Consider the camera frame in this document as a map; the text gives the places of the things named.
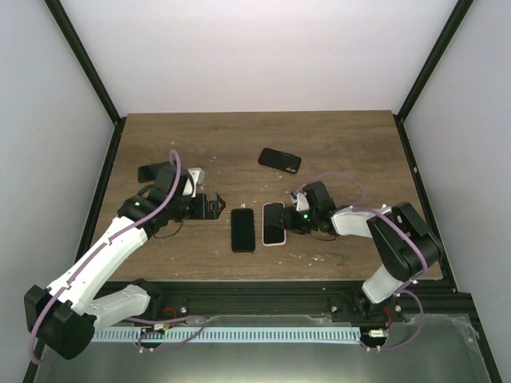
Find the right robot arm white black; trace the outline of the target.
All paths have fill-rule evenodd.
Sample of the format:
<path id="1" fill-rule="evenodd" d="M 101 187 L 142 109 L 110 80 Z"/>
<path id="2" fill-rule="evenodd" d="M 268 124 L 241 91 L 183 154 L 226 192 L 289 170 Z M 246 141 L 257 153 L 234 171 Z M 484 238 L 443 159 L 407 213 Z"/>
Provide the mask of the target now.
<path id="1" fill-rule="evenodd" d="M 338 207 L 321 181 L 293 191 L 291 202 L 291 206 L 263 205 L 263 245 L 285 244 L 288 232 L 321 231 L 335 238 L 373 240 L 382 265 L 362 284 L 364 295 L 355 300 L 355 312 L 363 321 L 374 321 L 383 312 L 383 301 L 415 284 L 445 256 L 441 240 L 408 202 L 380 208 Z"/>

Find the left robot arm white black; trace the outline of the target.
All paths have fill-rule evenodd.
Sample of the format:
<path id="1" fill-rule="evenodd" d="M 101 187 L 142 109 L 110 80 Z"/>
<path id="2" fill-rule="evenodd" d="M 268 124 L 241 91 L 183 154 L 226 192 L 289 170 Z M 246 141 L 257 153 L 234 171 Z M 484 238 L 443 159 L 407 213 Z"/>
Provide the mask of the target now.
<path id="1" fill-rule="evenodd" d="M 24 296 L 31 340 L 41 341 L 60 357 L 79 355 L 98 332 L 124 320 L 155 322 L 163 313 L 161 290 L 144 279 L 118 292 L 97 293 L 138 248 L 169 222 L 218 219 L 225 202 L 216 193 L 197 191 L 202 168 L 163 164 L 153 184 L 127 199 L 106 232 L 63 275 L 47 287 L 32 286 Z"/>

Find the black phone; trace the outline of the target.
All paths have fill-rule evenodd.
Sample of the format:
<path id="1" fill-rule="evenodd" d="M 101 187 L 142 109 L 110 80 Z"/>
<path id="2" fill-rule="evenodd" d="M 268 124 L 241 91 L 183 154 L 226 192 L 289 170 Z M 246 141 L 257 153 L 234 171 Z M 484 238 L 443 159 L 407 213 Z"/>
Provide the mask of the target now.
<path id="1" fill-rule="evenodd" d="M 137 169 L 137 180 L 139 183 L 148 183 L 169 178 L 172 165 L 169 162 L 148 164 Z"/>

